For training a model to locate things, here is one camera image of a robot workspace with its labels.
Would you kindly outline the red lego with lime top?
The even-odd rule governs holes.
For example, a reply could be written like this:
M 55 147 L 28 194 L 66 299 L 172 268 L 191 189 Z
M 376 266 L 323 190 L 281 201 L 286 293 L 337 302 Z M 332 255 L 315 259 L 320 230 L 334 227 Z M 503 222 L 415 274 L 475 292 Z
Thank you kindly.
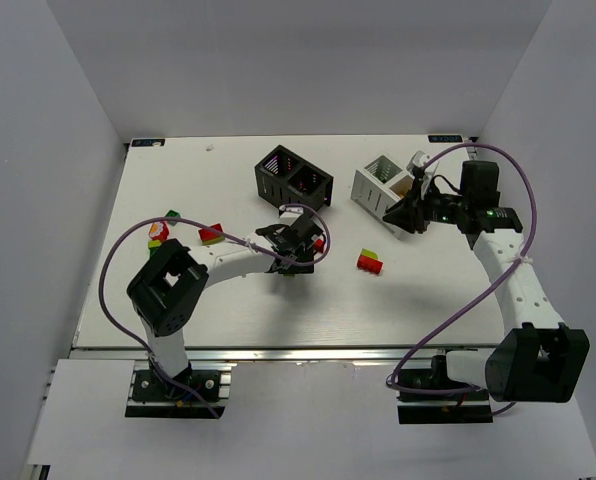
M 365 272 L 379 275 L 383 268 L 383 262 L 379 260 L 378 255 L 368 249 L 362 249 L 357 259 L 356 266 Z

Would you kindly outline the green square lego brick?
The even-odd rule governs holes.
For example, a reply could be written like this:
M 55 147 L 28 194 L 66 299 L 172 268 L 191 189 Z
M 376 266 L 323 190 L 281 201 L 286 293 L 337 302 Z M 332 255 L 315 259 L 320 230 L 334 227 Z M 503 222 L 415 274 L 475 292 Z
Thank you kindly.
M 176 225 L 180 217 L 180 213 L 175 210 L 169 210 L 165 215 L 166 222 L 170 225 Z

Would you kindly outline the green lime small lego stack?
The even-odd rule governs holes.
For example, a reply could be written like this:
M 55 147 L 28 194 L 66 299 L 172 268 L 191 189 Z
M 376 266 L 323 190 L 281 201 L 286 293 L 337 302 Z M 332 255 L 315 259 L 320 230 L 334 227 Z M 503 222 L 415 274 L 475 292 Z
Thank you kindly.
M 161 245 L 162 242 L 160 240 L 150 240 L 147 244 L 149 256 L 153 256 Z

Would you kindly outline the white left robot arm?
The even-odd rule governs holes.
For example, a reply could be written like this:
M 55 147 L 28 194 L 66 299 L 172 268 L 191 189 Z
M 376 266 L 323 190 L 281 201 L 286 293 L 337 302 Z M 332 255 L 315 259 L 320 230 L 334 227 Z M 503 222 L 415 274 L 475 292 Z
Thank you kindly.
M 250 274 L 310 274 L 314 245 L 325 237 L 308 214 L 291 208 L 278 223 L 242 239 L 195 249 L 174 238 L 165 241 L 127 287 L 147 334 L 152 367 L 178 382 L 191 372 L 182 329 L 204 290 Z

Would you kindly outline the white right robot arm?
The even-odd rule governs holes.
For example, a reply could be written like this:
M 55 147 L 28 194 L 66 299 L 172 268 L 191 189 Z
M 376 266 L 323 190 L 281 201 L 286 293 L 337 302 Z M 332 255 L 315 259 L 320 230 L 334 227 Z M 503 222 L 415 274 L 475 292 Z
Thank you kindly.
M 409 233 L 423 233 L 432 222 L 457 226 L 494 289 L 505 337 L 493 349 L 437 354 L 426 375 L 396 369 L 389 383 L 405 395 L 426 398 L 485 390 L 499 402 L 568 402 L 589 339 L 565 324 L 522 255 L 527 239 L 515 210 L 499 204 L 498 166 L 464 162 L 460 185 L 451 194 L 441 192 L 422 167 L 407 169 L 411 188 L 386 210 L 384 221 Z

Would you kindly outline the white two-slot container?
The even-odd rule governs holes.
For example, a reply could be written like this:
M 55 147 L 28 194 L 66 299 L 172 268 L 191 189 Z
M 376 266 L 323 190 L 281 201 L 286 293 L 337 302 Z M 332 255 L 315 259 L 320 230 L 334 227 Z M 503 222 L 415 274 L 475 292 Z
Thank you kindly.
M 381 155 L 355 171 L 350 198 L 362 207 L 396 239 L 402 240 L 406 232 L 383 220 L 387 209 L 404 198 L 413 186 L 414 166 L 422 167 L 431 156 L 418 150 L 406 166 Z

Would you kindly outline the black two-slot container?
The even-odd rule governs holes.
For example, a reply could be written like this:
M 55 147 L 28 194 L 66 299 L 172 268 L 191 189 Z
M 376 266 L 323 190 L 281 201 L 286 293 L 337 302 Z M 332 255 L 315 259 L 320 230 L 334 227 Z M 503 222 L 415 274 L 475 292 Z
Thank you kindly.
M 319 211 L 332 202 L 334 177 L 283 145 L 255 167 L 258 195 L 274 207 L 300 203 Z

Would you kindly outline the blue label sticker right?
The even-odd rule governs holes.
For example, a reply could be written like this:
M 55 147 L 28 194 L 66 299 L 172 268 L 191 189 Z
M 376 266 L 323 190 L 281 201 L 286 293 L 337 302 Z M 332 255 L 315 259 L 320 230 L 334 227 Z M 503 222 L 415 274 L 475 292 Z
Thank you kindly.
M 462 143 L 461 135 L 454 134 L 428 134 L 427 139 L 429 143 Z

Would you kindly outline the blue label sticker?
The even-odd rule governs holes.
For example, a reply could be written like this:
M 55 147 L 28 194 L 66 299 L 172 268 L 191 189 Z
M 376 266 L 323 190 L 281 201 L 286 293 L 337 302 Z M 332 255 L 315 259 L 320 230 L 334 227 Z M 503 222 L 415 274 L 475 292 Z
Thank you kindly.
M 428 134 L 427 139 L 429 143 L 462 143 L 461 135 L 454 134 Z
M 152 148 L 165 145 L 164 138 L 137 138 L 130 143 L 131 148 Z

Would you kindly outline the red and lime lego stack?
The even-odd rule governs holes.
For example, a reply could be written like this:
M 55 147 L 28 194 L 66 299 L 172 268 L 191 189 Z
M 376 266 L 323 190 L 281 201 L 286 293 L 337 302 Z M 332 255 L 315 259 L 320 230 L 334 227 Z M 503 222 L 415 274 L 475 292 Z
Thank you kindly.
M 208 228 L 201 228 L 198 235 L 203 246 L 213 245 L 225 240 L 220 223 L 210 225 Z

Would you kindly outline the red flower lego piece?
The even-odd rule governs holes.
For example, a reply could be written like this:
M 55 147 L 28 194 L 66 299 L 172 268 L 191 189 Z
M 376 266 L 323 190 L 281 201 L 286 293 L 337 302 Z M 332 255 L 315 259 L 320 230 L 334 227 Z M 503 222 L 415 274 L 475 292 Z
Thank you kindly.
M 151 243 L 159 242 L 164 243 L 168 240 L 170 230 L 166 222 L 158 221 L 151 224 L 148 232 L 149 240 Z

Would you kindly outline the blue label sticker left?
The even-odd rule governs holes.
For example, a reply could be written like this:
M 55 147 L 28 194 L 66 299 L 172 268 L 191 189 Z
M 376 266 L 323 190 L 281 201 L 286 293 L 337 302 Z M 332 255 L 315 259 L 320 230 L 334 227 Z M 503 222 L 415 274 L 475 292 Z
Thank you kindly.
M 137 138 L 130 143 L 131 148 L 152 148 L 165 145 L 164 138 Z

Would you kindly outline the aluminium table edge rail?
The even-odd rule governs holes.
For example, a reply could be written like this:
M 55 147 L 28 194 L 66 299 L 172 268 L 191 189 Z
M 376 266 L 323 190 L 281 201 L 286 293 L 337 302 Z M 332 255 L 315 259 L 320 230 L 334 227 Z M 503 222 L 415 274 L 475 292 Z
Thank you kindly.
M 187 358 L 192 362 L 227 362 L 238 361 L 386 361 L 397 362 L 408 348 L 187 348 Z M 99 360 L 146 360 L 143 349 L 127 348 L 74 348 L 70 359 Z

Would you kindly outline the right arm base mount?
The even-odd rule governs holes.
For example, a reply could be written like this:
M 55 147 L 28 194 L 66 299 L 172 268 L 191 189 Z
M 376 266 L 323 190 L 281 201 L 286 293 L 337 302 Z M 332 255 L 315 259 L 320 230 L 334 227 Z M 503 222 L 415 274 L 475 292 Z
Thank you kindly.
M 397 392 L 401 425 L 467 425 L 493 421 L 485 364 L 491 348 L 439 349 L 423 367 L 387 377 Z

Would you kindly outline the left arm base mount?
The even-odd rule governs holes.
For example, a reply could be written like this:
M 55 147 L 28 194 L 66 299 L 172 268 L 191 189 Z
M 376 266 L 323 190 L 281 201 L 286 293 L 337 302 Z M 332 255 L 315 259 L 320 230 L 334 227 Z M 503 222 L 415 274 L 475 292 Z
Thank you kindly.
M 209 419 L 222 417 L 228 398 L 225 374 L 215 369 L 183 372 L 174 378 L 186 388 L 164 381 L 151 366 L 134 370 L 126 418 Z

